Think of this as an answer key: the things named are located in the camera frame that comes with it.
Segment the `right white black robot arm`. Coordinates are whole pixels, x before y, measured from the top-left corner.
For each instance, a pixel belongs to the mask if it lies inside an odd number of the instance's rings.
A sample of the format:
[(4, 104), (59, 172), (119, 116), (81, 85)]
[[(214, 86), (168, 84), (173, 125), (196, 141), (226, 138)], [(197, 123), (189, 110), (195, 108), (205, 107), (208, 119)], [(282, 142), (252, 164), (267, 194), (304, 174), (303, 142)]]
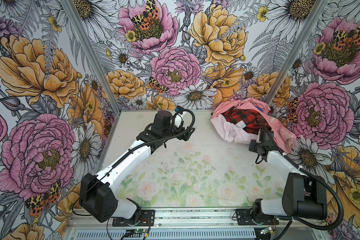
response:
[(249, 150), (258, 154), (261, 162), (272, 165), (286, 180), (280, 199), (257, 199), (253, 203), (251, 216), (255, 223), (271, 223), (277, 217), (324, 220), (327, 216), (327, 189), (315, 178), (303, 173), (303, 168), (290, 160), (279, 148), (273, 132), (259, 131)]

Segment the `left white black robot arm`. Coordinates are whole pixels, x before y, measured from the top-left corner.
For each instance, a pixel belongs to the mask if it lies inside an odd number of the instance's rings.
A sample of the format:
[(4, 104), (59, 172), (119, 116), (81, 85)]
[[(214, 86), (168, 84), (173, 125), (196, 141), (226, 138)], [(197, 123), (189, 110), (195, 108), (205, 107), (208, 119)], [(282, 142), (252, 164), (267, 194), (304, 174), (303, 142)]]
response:
[(159, 110), (154, 121), (136, 137), (122, 156), (98, 173), (83, 177), (79, 205), (100, 223), (122, 218), (131, 225), (137, 224), (142, 208), (131, 199), (118, 200), (119, 186), (143, 160), (165, 146), (167, 141), (188, 141), (195, 131), (195, 121), (195, 114), (180, 106), (176, 107), (174, 114)]

